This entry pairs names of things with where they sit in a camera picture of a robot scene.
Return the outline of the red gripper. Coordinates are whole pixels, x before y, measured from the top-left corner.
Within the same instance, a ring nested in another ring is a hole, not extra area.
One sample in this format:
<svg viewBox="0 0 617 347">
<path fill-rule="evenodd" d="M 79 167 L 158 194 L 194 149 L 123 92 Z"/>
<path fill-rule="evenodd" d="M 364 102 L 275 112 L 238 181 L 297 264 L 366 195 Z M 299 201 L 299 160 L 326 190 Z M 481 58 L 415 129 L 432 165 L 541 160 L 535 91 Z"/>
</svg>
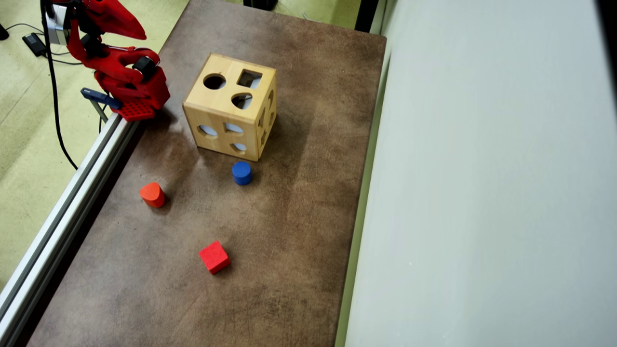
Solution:
<svg viewBox="0 0 617 347">
<path fill-rule="evenodd" d="M 122 37 L 145 40 L 147 35 L 140 22 L 126 9 L 119 0 L 100 0 L 100 26 L 94 20 L 94 12 L 88 9 L 83 0 L 71 0 L 71 22 L 75 22 L 79 31 L 99 37 L 106 33 L 114 33 Z"/>
</svg>

